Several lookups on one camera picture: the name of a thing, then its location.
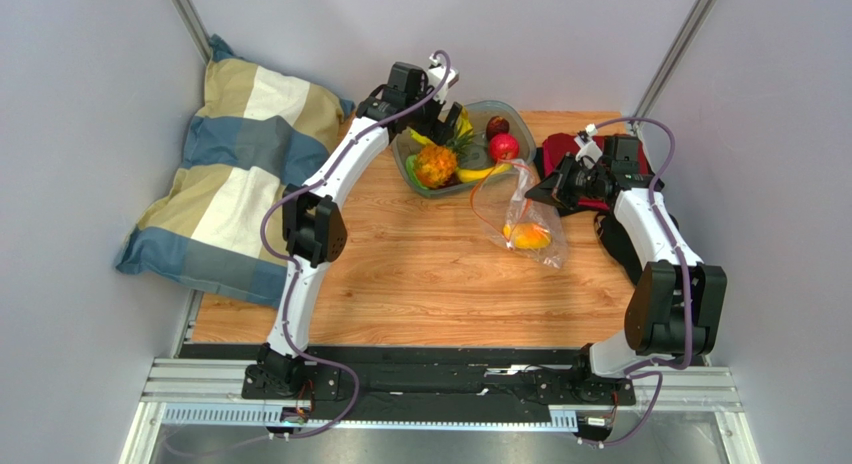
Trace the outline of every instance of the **red cloth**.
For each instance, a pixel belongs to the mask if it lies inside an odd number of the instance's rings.
[[[553,134],[552,136],[548,136],[547,139],[541,144],[542,148],[542,161],[544,162],[544,174],[549,175],[553,172],[553,169],[559,165],[562,161],[562,158],[565,157],[565,154],[569,152],[571,154],[577,154],[580,152],[580,146],[574,142],[574,137],[571,134]],[[595,144],[603,150],[603,136],[595,136],[593,137],[595,140]],[[648,160],[645,158],[645,150],[642,147],[642,143],[639,143],[639,172],[642,174],[650,174],[648,172]],[[592,209],[600,209],[602,211],[608,211],[609,206],[600,201],[594,201],[591,199],[580,199],[580,205],[592,208]]]

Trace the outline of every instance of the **yellow fruit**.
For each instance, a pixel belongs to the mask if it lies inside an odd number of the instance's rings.
[[[550,232],[534,222],[516,224],[514,229],[506,224],[503,237],[509,239],[516,249],[544,249],[550,245]]]
[[[452,177],[458,164],[458,158],[453,151],[435,144],[426,144],[414,159],[414,175],[420,184],[436,189]]]
[[[419,143],[421,146],[426,146],[429,144],[432,144],[433,146],[435,145],[435,142],[432,141],[432,139],[429,139],[428,137],[424,136],[423,134],[420,134],[414,129],[409,129],[408,133],[411,134],[411,138],[414,139],[414,142]]]
[[[456,134],[463,135],[468,132],[473,132],[473,124],[470,123],[470,115],[467,113],[467,108],[462,107],[462,112],[456,121]]]
[[[497,168],[489,167],[488,169],[479,169],[475,171],[473,169],[459,169],[456,171],[456,175],[462,182],[473,182],[485,179],[485,176],[487,176],[489,172],[493,176],[495,174],[500,174],[501,172],[506,172],[511,167],[511,164],[500,164]]]

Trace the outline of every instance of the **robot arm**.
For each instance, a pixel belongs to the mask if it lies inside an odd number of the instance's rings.
[[[453,104],[444,121],[438,117],[448,88],[458,80],[458,72],[435,56],[430,61],[428,70],[396,63],[388,83],[358,106],[349,132],[325,165],[302,186],[291,185],[285,190],[285,197],[292,194],[292,199],[283,205],[283,232],[294,262],[288,266],[288,290],[258,359],[267,366],[261,371],[268,371],[269,377],[277,375],[279,380],[288,381],[286,377],[293,372],[292,362],[298,351],[308,346],[311,317],[323,278],[346,245],[341,209],[370,162],[408,127],[439,144],[452,136],[461,106]],[[290,342],[285,332],[289,333]]]
[[[639,172],[639,140],[608,137],[601,151],[588,136],[594,130],[589,126],[581,132],[576,139],[580,145],[577,155],[566,155],[526,195],[570,210],[578,207],[581,198],[607,203],[643,267],[625,313],[624,330],[590,346],[592,373],[624,377],[631,366],[647,362],[649,357],[682,356],[687,326],[692,328],[692,354],[709,353],[716,341],[727,286],[724,271],[706,265],[690,249],[665,209],[659,179]],[[684,264],[689,275],[686,283],[680,272]],[[685,322],[684,285],[690,286],[692,323]]]

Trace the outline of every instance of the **cable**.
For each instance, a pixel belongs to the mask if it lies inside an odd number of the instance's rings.
[[[355,137],[353,137],[348,143],[346,143],[346,146],[343,148],[343,150],[340,152],[340,154],[337,156],[337,158],[334,160],[334,162],[332,162],[331,166],[329,166],[328,170],[325,172],[325,174],[323,174],[322,178],[320,178],[317,182],[315,182],[311,185],[302,187],[301,189],[298,189],[298,190],[284,196],[282,199],[280,199],[275,204],[273,204],[272,207],[270,207],[268,211],[266,211],[266,214],[263,216],[263,220],[261,220],[261,223],[260,223],[260,240],[263,243],[263,247],[271,255],[273,255],[273,256],[275,256],[279,259],[285,260],[290,265],[294,266],[293,278],[291,279],[291,281],[289,283],[290,285],[287,286],[287,292],[285,294],[284,301],[282,302],[282,306],[284,307],[284,309],[282,310],[283,322],[282,322],[281,327],[282,327],[282,333],[284,335],[284,339],[287,341],[287,345],[290,346],[290,348],[298,356],[304,358],[305,360],[314,361],[318,364],[325,364],[327,366],[335,367],[337,369],[340,369],[340,370],[346,372],[347,374],[349,374],[352,377],[352,380],[354,382],[354,389],[352,391],[352,399],[350,399],[349,404],[346,405],[346,407],[343,409],[343,411],[339,415],[337,415],[331,421],[327,422],[326,424],[323,424],[322,426],[320,426],[316,429],[312,429],[310,431],[299,433],[299,434],[291,434],[289,436],[289,439],[303,439],[303,438],[306,438],[306,437],[316,436],[317,434],[321,434],[321,433],[331,429],[332,427],[337,425],[340,421],[342,421],[343,418],[346,417],[347,414],[349,414],[349,412],[352,410],[352,408],[355,407],[355,403],[358,401],[358,392],[360,391],[360,388],[361,388],[361,381],[360,381],[360,379],[358,379],[358,374],[355,373],[355,371],[351,367],[349,367],[349,366],[347,366],[343,363],[330,361],[328,359],[323,359],[323,358],[316,357],[316,356],[311,356],[310,354],[307,354],[304,351],[302,351],[301,349],[299,349],[298,347],[296,347],[296,344],[293,342],[292,338],[290,337],[290,332],[289,332],[289,329],[288,329],[289,321],[287,321],[287,315],[288,315],[288,311],[290,309],[290,298],[293,295],[293,289],[296,286],[296,281],[298,281],[299,275],[302,272],[302,266],[299,264],[299,261],[297,261],[293,257],[291,257],[287,254],[282,254],[282,253],[276,251],[272,247],[272,245],[269,243],[269,240],[266,237],[266,228],[269,225],[269,220],[272,218],[272,215],[275,213],[275,211],[280,209],[284,204],[290,202],[291,200],[295,199],[296,197],[298,197],[302,194],[311,192],[312,190],[314,190],[314,189],[322,186],[323,184],[325,184],[328,181],[328,178],[331,176],[331,174],[337,169],[337,166],[340,165],[341,161],[346,156],[346,154],[349,153],[349,150],[352,149],[358,143],[358,141],[361,140],[364,136],[373,132],[374,130],[378,129],[379,127],[384,127],[384,126],[392,123],[393,121],[396,121],[397,119],[399,119],[401,117],[405,117],[408,114],[411,114],[412,112],[416,111],[417,109],[420,109],[421,107],[425,106],[429,101],[431,101],[438,94],[438,91],[440,89],[443,89],[444,84],[447,83],[447,80],[449,79],[450,73],[451,73],[451,70],[452,70],[449,54],[447,54],[445,51],[439,49],[439,50],[435,51],[434,53],[432,53],[432,57],[436,57],[436,56],[440,56],[440,57],[443,58],[444,64],[446,65],[446,68],[447,68],[447,71],[444,73],[444,77],[441,78],[441,82],[438,84],[437,87],[435,87],[434,89],[429,91],[423,99],[415,102],[410,107],[408,107],[408,108],[406,108],[406,109],[404,109],[404,110],[402,110],[402,111],[400,111],[400,112],[398,112],[398,113],[396,113],[396,114],[394,114],[390,117],[382,119],[381,121],[374,122],[373,124],[370,124],[369,126],[364,128],[361,132],[356,134]],[[219,450],[216,450],[216,451],[210,451],[210,452],[206,452],[206,453],[203,453],[203,454],[191,454],[191,453],[187,453],[187,452],[178,451],[178,450],[172,448],[169,445],[169,443],[166,442],[166,441],[163,441],[163,447],[165,447],[166,450],[168,450],[172,454],[179,456],[179,457],[204,458],[204,457],[212,457],[212,456],[215,456],[215,455],[218,455],[218,454],[229,452],[231,450],[234,450],[234,449],[237,449],[237,448],[240,448],[240,447],[243,447],[243,446],[247,446],[247,445],[253,444],[255,442],[260,442],[260,441],[263,441],[263,440],[266,440],[266,439],[269,439],[269,434],[265,434],[263,436],[258,436],[258,437],[252,438],[252,439],[247,439],[245,441],[238,442],[238,443],[233,444],[233,445],[226,447],[224,449],[219,449]]]
[[[581,157],[581,158],[580,158],[580,160],[581,160],[581,161],[589,161],[589,162],[591,162],[591,163],[592,163],[592,167],[597,167],[597,168],[600,168],[600,167],[601,167],[601,163],[600,163],[600,161],[596,161],[596,160],[592,159],[592,157],[591,157],[591,156],[589,156],[589,155],[584,155],[583,157]]]
[[[612,422],[609,423],[609,427],[611,429],[615,429],[615,418],[618,417],[618,392],[612,393],[612,410],[609,411],[609,414],[606,417],[612,419]]]
[[[680,271],[681,277],[683,280],[683,319],[684,319],[684,328],[685,328],[685,336],[684,336],[684,350],[683,350],[683,359],[682,361],[678,361],[677,358],[673,359],[661,359],[661,358],[651,358],[646,359],[644,361],[640,361],[636,364],[630,365],[624,369],[625,377],[630,379],[642,379],[645,377],[657,376],[657,387],[654,390],[654,395],[651,397],[651,401],[648,403],[648,408],[645,410],[645,413],[642,415],[642,418],[639,420],[639,423],[636,424],[630,432],[625,434],[624,436],[614,440],[614,441],[589,441],[589,443],[597,448],[603,449],[604,447],[609,446],[617,446],[620,444],[624,444],[631,437],[636,435],[640,429],[645,425],[648,421],[648,418],[651,416],[651,411],[654,409],[654,405],[657,403],[657,398],[660,396],[660,390],[663,387],[663,374],[659,371],[649,371],[643,372],[640,374],[633,375],[637,370],[649,365],[649,364],[660,364],[667,367],[671,367],[676,370],[684,370],[689,367],[690,361],[692,360],[692,281],[689,278],[689,265],[686,263],[686,255],[684,255],[683,250],[680,248],[680,243],[677,242],[677,238],[674,235],[674,231],[669,227],[668,222],[666,221],[665,216],[662,211],[660,211],[659,207],[657,207],[657,200],[655,196],[655,189],[657,188],[657,183],[660,181],[660,177],[669,167],[669,164],[672,162],[672,158],[674,157],[675,152],[675,137],[674,133],[668,126],[663,124],[662,122],[656,119],[649,119],[647,117],[619,117],[616,119],[610,119],[608,121],[604,121],[600,124],[596,124],[595,127],[600,129],[605,126],[609,126],[611,124],[616,124],[619,122],[646,122],[648,124],[653,124],[660,129],[662,129],[666,135],[669,137],[669,152],[666,155],[666,160],[663,162],[663,165],[660,166],[657,174],[651,179],[650,186],[648,187],[648,198],[651,202],[651,209],[654,212],[654,215],[657,218],[657,221],[660,223],[660,227],[663,228],[663,232],[666,234],[666,237],[669,240],[669,243],[674,247],[675,255],[677,255],[678,261],[680,261]]]
[[[308,383],[311,383],[311,407],[310,407],[310,410],[308,412],[313,412],[313,410],[314,410],[314,405],[313,405],[313,402],[314,402],[314,384],[313,384],[313,382],[311,382],[310,379],[308,379],[307,382],[302,384],[302,390],[299,391],[299,397],[296,398],[296,402],[300,402],[302,400],[302,396],[305,395],[305,389],[308,388]],[[308,420],[308,416],[305,414],[305,412],[298,405],[296,406],[296,415],[298,415],[299,417],[301,417],[305,421]]]
[[[258,442],[268,441],[268,440],[269,440],[269,434],[264,434],[262,436],[257,436],[257,437],[253,437],[251,439],[246,439],[244,441],[240,441],[236,444],[231,444],[230,446],[222,448],[222,449],[216,449],[215,451],[199,452],[199,453],[179,451],[179,450],[175,449],[174,447],[172,447],[171,444],[169,444],[168,439],[164,439],[162,444],[163,444],[163,447],[167,451],[169,451],[170,453],[172,453],[172,454],[174,454],[178,457],[183,457],[185,459],[204,459],[205,457],[218,456],[219,454],[224,454],[226,452],[230,452],[230,451],[233,451],[235,449],[239,449],[241,447],[248,446],[250,444],[255,444],[255,443],[258,443]]]

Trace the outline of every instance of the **white wall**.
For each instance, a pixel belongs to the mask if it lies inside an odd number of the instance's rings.
[[[170,0],[0,0],[0,461],[118,460],[188,292],[112,261],[203,62]]]
[[[728,273],[714,362],[768,463],[852,455],[850,3],[718,0],[652,112],[680,140],[667,203]]]
[[[247,58],[360,101],[435,49],[451,98],[632,112],[695,0],[192,0]]]

